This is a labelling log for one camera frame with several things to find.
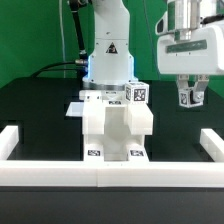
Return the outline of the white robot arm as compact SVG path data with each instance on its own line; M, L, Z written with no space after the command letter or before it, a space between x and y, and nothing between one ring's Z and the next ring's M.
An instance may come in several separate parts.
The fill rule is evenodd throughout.
M68 0L80 49L87 67L83 84L88 88L122 90L135 84L134 58L129 52L130 14L123 0ZM92 5L95 48L85 51L78 10ZM166 0L166 11L157 22L157 66L162 74L177 77L179 104L203 104L211 75L224 75L224 0Z

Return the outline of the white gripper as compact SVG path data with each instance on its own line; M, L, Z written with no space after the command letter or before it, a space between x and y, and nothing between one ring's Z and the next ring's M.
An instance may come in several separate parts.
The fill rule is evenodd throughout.
M224 75L224 23L211 23L194 30L190 41L177 43L173 35L161 36L157 43L157 62L161 74L178 75L179 93L189 91L188 75L198 75L193 100L202 102L208 75Z

